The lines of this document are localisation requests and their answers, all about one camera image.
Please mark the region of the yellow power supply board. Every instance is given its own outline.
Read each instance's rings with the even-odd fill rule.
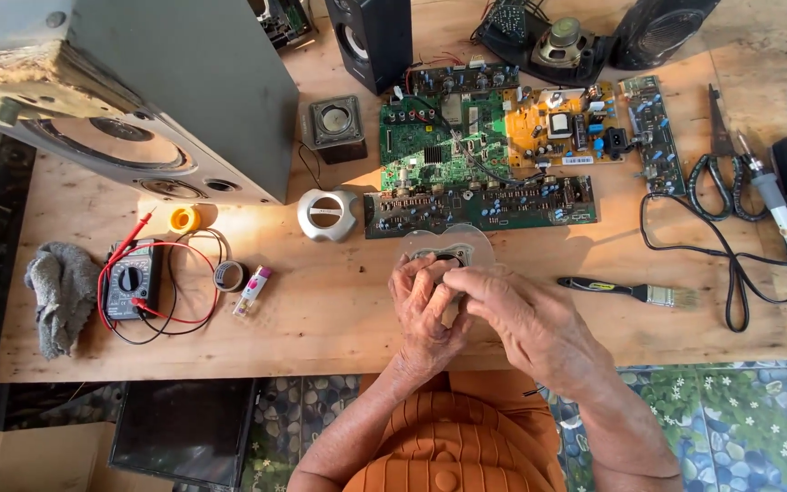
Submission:
[[[619,127],[611,82],[506,89],[503,110],[510,167],[624,162],[603,151],[606,128]]]

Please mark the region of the knob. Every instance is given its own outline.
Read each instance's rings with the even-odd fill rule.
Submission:
[[[142,271],[128,266],[121,272],[118,283],[124,292],[133,292],[142,284]]]

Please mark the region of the yellow solder spool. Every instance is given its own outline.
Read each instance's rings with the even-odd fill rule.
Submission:
[[[169,215],[169,230],[177,234],[185,234],[199,229],[199,212],[193,207],[178,207]]]

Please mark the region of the black speaker box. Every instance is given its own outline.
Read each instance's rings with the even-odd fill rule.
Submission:
[[[325,0],[344,68],[375,95],[412,64],[409,0]]]
[[[621,70],[660,67],[690,39],[721,0],[638,0],[615,31],[609,64]]]

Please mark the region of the digital multimeter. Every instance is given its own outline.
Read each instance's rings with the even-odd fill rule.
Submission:
[[[124,256],[111,267],[105,296],[105,313],[109,319],[140,319],[138,308],[133,306],[133,297],[145,299],[148,308],[157,310],[160,293],[160,276],[163,273],[163,246],[149,246],[157,239],[136,239],[129,248],[137,250]],[[112,246],[114,252],[121,241]],[[154,318],[147,313],[145,318]]]

